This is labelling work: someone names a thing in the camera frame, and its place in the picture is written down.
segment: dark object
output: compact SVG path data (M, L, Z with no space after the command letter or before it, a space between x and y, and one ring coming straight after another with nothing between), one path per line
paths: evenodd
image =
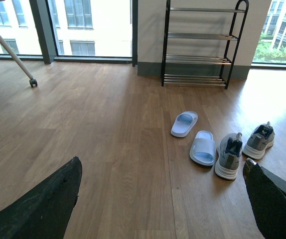
M266 239L286 238L286 181L247 159L243 175L256 224Z
M31 80L29 81L29 83L30 83L30 85L31 85L32 88L33 88L33 85L35 85L36 87L38 86L38 82L37 82L36 79L31 79Z
M0 212L0 239L62 239L76 203L82 165L74 157Z
M239 5L244 2L246 4L246 9L239 9ZM163 57L162 57L162 67L161 67L161 85L172 84L172 85L192 85L192 86L220 86L228 88L229 80L232 75L236 54L241 40L247 12L249 8L248 0L238 0L235 9L206 9L206 8L181 8L181 7L171 7L170 0L166 1L166 12L165 12L165 28L164 28L164 42L163 42ZM231 22L231 27L228 35L222 34L196 34L196 33L172 33L168 32L170 12L172 11L183 11L183 12L227 12L233 13L233 19ZM240 27L238 37L233 35L234 25L236 21L237 14L242 13L243 21ZM225 40L227 41L225 47L224 56L182 56L182 55L167 55L167 41L169 38L181 38L181 39L203 39L203 40ZM233 59L230 60L227 57L229 50L230 41L237 41ZM219 76L191 76L187 74L166 74L165 67L167 63L180 64L182 66L197 64L197 65L221 65ZM224 66L228 65L229 73L227 79L223 79Z

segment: chair leg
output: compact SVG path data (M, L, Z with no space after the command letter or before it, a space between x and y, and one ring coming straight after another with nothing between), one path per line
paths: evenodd
M19 59L19 57L13 52L13 50L10 48L10 46L6 43L6 41L0 36L0 44L4 47L4 49L9 53L9 55L13 58L13 60L18 64L18 66L25 72L25 74L30 79L30 85L33 87L33 85L38 86L37 81L33 78L30 71L26 68L26 66L23 64L23 62Z

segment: slide sandal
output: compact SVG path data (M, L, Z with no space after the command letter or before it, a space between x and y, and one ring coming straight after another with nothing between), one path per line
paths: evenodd
M196 163L212 166L215 161L213 134L204 130L199 131L193 141L189 156Z
M193 111L186 111L179 114L173 124L171 134L175 137L185 137L196 124L198 115Z

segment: white wall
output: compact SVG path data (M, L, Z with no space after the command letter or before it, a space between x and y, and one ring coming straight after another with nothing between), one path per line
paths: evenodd
M236 0L172 0L172 7L197 8L235 8ZM235 65L250 66L258 44L258 40L266 20L271 0L250 0L242 39L240 42ZM163 34L165 22L166 0L139 1L138 25L138 61L161 62L163 48ZM170 24L170 31L195 33L228 33L232 13L187 13L187 20L182 17L184 13L171 13L176 24ZM195 55L216 55L224 52L225 44L217 41L175 40L168 50L182 53L196 53Z

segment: white sneaker sole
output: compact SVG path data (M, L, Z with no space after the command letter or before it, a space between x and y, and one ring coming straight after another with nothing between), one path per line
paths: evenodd
M253 158L253 159L262 159L262 157L265 155L265 151L267 148L272 147L274 144L274 140L272 142L270 142L269 144L267 144L266 148L262 151L258 151L250 146L248 146L248 144L245 145L243 153L246 154L247 156Z
M218 153L218 159L217 159L216 164L215 164L215 173L222 178L234 180L237 177L237 169L231 170L231 169L227 169L227 168L222 167L219 164L219 156L220 156L219 146L217 147L217 153Z

